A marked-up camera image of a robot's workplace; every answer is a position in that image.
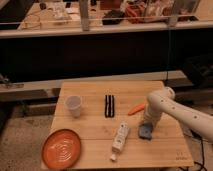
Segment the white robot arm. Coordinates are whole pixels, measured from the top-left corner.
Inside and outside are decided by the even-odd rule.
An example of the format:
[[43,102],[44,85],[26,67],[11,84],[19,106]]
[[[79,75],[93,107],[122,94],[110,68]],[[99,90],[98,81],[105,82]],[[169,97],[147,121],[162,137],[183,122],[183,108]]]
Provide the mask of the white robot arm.
[[213,116],[179,104],[174,98],[175,92],[170,87],[150,92],[147,95],[148,105],[145,107],[143,122],[156,127],[165,113],[213,143]]

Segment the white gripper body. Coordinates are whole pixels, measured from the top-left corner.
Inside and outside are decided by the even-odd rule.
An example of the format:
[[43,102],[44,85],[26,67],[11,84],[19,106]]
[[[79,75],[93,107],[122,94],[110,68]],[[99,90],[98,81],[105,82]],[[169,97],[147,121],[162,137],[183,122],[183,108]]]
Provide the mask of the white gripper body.
[[151,123],[156,126],[160,121],[162,114],[160,112],[152,111],[150,108],[146,108],[144,111],[143,122]]

